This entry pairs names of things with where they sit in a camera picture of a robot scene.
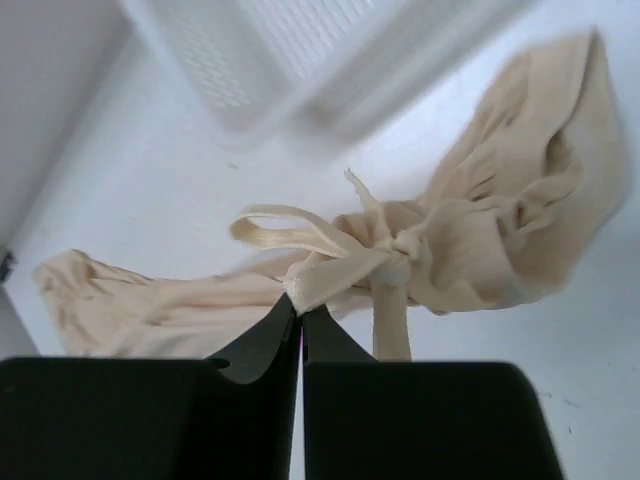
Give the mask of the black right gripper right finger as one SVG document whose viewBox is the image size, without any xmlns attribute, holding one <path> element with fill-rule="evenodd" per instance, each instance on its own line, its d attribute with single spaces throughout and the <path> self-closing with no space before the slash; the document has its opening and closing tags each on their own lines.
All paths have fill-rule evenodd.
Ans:
<svg viewBox="0 0 640 480">
<path fill-rule="evenodd" d="M 563 478 L 518 367 L 378 361 L 326 308 L 301 320 L 307 478 Z"/>
</svg>

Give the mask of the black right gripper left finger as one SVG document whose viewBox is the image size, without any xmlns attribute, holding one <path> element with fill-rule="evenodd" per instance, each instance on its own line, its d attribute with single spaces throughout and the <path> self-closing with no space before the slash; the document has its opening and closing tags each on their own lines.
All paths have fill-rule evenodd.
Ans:
<svg viewBox="0 0 640 480">
<path fill-rule="evenodd" d="M 300 334 L 282 297 L 202 360 L 4 360 L 1 475 L 285 479 Z"/>
</svg>

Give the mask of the beige trousers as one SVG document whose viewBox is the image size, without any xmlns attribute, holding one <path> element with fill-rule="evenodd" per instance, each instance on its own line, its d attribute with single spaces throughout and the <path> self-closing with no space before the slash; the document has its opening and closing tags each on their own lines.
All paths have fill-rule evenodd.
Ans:
<svg viewBox="0 0 640 480">
<path fill-rule="evenodd" d="M 231 236 L 276 259 L 197 280 L 151 279 L 78 250 L 34 273 L 66 353 L 204 358 L 287 296 L 295 312 L 371 308 L 373 353 L 410 358 L 407 310 L 507 309 L 560 291 L 618 207 L 629 158 L 601 34 L 574 33 L 503 67 L 425 191 L 326 221 L 245 208 Z"/>
</svg>

